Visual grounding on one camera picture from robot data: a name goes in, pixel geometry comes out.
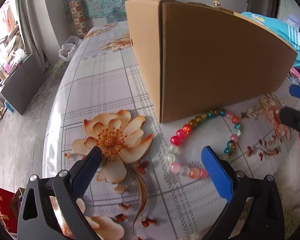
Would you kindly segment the gold earrings cluster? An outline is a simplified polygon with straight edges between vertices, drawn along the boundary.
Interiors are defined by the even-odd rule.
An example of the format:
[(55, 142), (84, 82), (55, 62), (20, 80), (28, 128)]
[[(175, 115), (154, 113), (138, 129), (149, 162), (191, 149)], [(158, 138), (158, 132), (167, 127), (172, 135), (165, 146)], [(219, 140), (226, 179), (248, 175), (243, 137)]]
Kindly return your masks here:
[(241, 116), (242, 116), (242, 119), (253, 118), (254, 120), (258, 120), (259, 116), (265, 115), (267, 110), (268, 110), (268, 107), (263, 104), (250, 106), (244, 112), (241, 113)]

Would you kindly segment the brown paper bag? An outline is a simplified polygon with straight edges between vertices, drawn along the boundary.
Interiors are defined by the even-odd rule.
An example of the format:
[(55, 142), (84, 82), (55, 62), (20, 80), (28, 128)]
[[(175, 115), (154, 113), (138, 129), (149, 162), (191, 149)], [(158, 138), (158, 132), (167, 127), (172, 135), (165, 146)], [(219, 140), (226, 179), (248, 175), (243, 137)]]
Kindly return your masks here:
[(25, 189), (20, 187), (19, 189), (17, 189), (16, 193), (14, 194), (11, 200), (11, 209), (16, 219), (18, 219), (19, 216), (19, 211), (21, 208), (21, 202), (23, 200), (24, 192)]

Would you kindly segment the red paper bag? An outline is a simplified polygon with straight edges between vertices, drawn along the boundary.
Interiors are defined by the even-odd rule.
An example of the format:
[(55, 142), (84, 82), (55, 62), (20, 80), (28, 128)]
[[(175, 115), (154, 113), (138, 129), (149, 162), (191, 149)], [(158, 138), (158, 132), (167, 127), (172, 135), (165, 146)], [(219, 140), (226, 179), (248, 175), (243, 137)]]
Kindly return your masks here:
[(18, 220), (11, 207), (13, 197), (13, 192), (0, 188), (0, 214), (3, 215), (8, 232), (17, 233)]

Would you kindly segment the blue cartoon blanket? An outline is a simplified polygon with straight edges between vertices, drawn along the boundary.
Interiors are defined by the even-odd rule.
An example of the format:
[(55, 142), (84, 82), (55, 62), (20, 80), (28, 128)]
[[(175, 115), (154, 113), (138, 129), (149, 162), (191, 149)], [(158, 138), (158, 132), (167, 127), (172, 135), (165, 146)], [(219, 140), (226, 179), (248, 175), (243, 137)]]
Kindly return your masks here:
[(279, 37), (286, 40), (297, 52), (293, 67), (300, 69), (300, 32), (296, 28), (276, 18), (266, 17), (252, 12), (243, 12), (242, 15), (264, 25)]

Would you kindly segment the floral plaid bed sheet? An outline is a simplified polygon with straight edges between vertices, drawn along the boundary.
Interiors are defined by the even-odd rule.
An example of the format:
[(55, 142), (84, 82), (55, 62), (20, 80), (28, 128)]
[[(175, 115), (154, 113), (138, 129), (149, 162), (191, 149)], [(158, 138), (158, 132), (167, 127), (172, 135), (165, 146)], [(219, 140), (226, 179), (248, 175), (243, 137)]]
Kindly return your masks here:
[(298, 138), (276, 140), (266, 117), (242, 121), (239, 146), (232, 155), (223, 150), (234, 125), (216, 117), (195, 128), (176, 153), (170, 153), (170, 138), (186, 124), (186, 119), (160, 124), (150, 95), (143, 82), (132, 48), (102, 50), (101, 46), (128, 33), (126, 22), (106, 32), (86, 38), (76, 50), (61, 80), (46, 131), (43, 176), (53, 177), (70, 169), (86, 151), (73, 146), (87, 138), (84, 120), (99, 114), (127, 110), (132, 118), (144, 116), (144, 135), (152, 135), (149, 152), (144, 157), (149, 165), (139, 177), (147, 186), (147, 205), (138, 215), (139, 204), (135, 182), (130, 174), (115, 185), (93, 179), (83, 195), (84, 214), (93, 219), (112, 220), (123, 227), (124, 239), (198, 239), (207, 232), (226, 204), (209, 178), (193, 179), (185, 173), (172, 174), (168, 162), (175, 160), (187, 168), (201, 169), (201, 150), (209, 145), (236, 170), (262, 178), (274, 174), (294, 155)]

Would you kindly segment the dark grey cabinet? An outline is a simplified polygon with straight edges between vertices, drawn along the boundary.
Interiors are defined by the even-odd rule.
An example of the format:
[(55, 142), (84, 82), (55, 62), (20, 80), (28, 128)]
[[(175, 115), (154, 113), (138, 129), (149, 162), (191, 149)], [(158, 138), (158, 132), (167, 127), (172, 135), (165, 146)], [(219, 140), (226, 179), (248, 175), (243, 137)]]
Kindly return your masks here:
[(8, 78), (0, 93), (14, 110), (23, 115), (45, 81), (46, 75), (34, 56), (30, 55)]

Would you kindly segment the brown cardboard box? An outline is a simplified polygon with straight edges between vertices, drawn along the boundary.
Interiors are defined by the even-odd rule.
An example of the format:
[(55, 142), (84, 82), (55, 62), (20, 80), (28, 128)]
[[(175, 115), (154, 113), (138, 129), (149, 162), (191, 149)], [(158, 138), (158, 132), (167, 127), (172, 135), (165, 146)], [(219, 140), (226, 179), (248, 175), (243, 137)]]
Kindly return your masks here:
[(277, 90), (296, 50), (234, 11), (174, 0), (125, 3), (132, 47), (160, 123)]

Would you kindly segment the small figurine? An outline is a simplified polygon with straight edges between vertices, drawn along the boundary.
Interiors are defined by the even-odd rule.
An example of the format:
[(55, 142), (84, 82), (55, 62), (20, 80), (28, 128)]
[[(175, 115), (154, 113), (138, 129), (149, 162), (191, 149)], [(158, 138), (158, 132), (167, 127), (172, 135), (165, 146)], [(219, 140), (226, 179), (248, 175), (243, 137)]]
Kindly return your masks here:
[(218, 0), (213, 1), (213, 5), (215, 7), (220, 7), (221, 6), (221, 4), (220, 4), (220, 2)]

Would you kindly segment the white plastic bag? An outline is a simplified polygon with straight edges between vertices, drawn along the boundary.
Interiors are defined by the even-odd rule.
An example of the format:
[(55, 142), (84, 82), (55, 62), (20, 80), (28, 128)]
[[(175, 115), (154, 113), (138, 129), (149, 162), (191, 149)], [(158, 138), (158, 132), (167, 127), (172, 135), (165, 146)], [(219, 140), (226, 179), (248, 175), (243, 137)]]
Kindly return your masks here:
[(59, 50), (59, 58), (65, 62), (70, 62), (82, 41), (77, 36), (70, 36)]

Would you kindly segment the patterned tall box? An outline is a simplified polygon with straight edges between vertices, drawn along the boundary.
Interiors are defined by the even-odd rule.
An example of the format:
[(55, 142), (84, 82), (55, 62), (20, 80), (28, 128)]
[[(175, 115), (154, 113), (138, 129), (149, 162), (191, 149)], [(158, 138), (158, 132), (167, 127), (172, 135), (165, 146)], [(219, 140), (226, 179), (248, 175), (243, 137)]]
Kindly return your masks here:
[(87, 33), (87, 25), (85, 22), (85, 17), (83, 14), (83, 8), (81, 5), (81, 0), (74, 0), (69, 3), (70, 11), (71, 11), (71, 17), (73, 19), (75, 29), (77, 31), (77, 35), (80, 38), (84, 38)]

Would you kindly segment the grey curtain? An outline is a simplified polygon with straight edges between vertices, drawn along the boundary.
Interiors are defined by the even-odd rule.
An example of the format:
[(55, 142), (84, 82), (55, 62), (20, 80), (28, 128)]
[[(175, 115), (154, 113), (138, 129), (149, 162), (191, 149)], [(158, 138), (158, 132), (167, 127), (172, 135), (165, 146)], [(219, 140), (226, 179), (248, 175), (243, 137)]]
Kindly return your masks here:
[(43, 50), (37, 26), (34, 21), (30, 0), (15, 0), (18, 25), (27, 54), (34, 56), (42, 71), (50, 65)]

